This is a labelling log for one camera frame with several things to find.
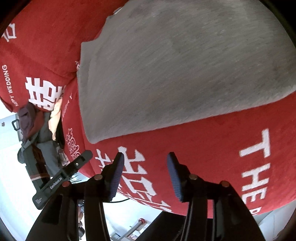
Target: red pillow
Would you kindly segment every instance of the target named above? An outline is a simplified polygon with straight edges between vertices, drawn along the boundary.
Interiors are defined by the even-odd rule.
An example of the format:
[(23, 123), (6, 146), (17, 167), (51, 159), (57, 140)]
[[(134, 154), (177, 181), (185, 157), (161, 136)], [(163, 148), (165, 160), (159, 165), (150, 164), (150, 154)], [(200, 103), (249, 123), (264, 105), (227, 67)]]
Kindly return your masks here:
[[(62, 126), (65, 137), (64, 153), (71, 162), (86, 150), (81, 123), (78, 86), (77, 79), (75, 79), (66, 87), (62, 101)], [(87, 177), (95, 175), (89, 162), (79, 172)]]
[(13, 112), (28, 100), (51, 111), (76, 76), (81, 43), (127, 0), (32, 0), (0, 38), (0, 97)]

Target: blue gripper pad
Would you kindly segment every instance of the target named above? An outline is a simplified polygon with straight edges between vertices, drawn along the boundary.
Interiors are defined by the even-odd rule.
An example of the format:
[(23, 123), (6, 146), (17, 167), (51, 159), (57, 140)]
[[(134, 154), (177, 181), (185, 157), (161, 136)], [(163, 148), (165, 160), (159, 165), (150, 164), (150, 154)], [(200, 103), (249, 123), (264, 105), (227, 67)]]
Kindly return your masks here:
[(122, 175), (123, 167), (124, 167), (124, 155), (121, 152), (118, 152), (112, 165), (115, 166), (115, 170), (112, 179), (110, 180), (110, 195), (109, 199), (112, 200), (115, 197), (118, 185), (120, 182), (120, 178)]
[(179, 201), (184, 201), (186, 195), (186, 185), (190, 171), (187, 166), (181, 165), (174, 152), (170, 152), (167, 157), (168, 171), (170, 173), (170, 180), (172, 182), (175, 196)]

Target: black handle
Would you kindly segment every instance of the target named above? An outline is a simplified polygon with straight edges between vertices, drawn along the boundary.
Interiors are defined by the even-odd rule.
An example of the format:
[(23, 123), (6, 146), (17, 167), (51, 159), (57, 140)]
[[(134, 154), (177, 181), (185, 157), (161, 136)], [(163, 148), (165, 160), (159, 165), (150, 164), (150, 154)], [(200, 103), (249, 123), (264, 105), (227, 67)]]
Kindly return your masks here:
[(13, 126), (13, 128), (14, 128), (15, 131), (19, 131), (19, 130), (20, 130), (20, 127), (17, 128), (17, 127), (15, 126), (15, 123), (16, 123), (16, 122), (17, 122), (18, 126), (20, 126), (19, 119), (16, 119), (16, 120), (12, 121), (11, 124), (12, 124), (12, 126)]

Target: white wall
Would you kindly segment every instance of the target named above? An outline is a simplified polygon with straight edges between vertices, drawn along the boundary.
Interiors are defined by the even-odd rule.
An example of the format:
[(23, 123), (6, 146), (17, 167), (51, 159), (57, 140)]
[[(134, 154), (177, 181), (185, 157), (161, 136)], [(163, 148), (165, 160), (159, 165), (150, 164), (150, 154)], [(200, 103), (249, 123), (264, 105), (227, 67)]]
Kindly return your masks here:
[(24, 241), (40, 211), (32, 202), (36, 190), (17, 160), (20, 143), (0, 150), (0, 217), (16, 238)]
[(10, 116), (12, 114), (13, 113), (11, 113), (8, 109), (6, 109), (4, 104), (0, 101), (0, 119), (3, 119), (3, 118)]
[(272, 241), (284, 229), (295, 208), (296, 200), (272, 211), (259, 223), (259, 227), (266, 241)]
[(14, 130), (11, 122), (15, 120), (15, 114), (0, 119), (0, 149), (7, 148), (19, 142), (17, 131)]
[[(32, 202), (36, 190), (25, 165), (17, 160), (20, 147), (20, 143), (17, 143), (0, 150), (0, 217), (17, 241), (25, 241), (40, 211)], [(113, 201), (123, 199), (126, 197), (117, 194)], [(132, 200), (106, 203), (104, 209), (109, 232), (116, 231), (120, 235), (129, 230), (138, 219), (152, 222), (161, 212)]]

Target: red quilt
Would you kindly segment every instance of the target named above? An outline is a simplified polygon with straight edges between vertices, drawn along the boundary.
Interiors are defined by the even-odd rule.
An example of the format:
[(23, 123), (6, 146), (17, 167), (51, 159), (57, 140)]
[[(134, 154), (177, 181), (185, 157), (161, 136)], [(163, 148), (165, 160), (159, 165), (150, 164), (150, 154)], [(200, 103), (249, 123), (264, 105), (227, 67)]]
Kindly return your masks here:
[(0, 98), (17, 112), (28, 101), (53, 110), (76, 77), (81, 43), (93, 40), (127, 0), (32, 0), (0, 38)]
[[(122, 152), (125, 168), (118, 191), (126, 197), (185, 215), (187, 204), (175, 197), (166, 166), (166, 156), (173, 151), (180, 163), (204, 180), (229, 181), (252, 214), (274, 210), (296, 199), (296, 93), (265, 106), (97, 144), (90, 144), (81, 122), (77, 124), (78, 95), (74, 96), (73, 90), (71, 93), (71, 101), (68, 103), (65, 97), (64, 103), (68, 104), (62, 110), (69, 149), (74, 151), (75, 143), (94, 154), (91, 167), (81, 172), (101, 173), (116, 153)], [(212, 215), (210, 206), (208, 216)]]

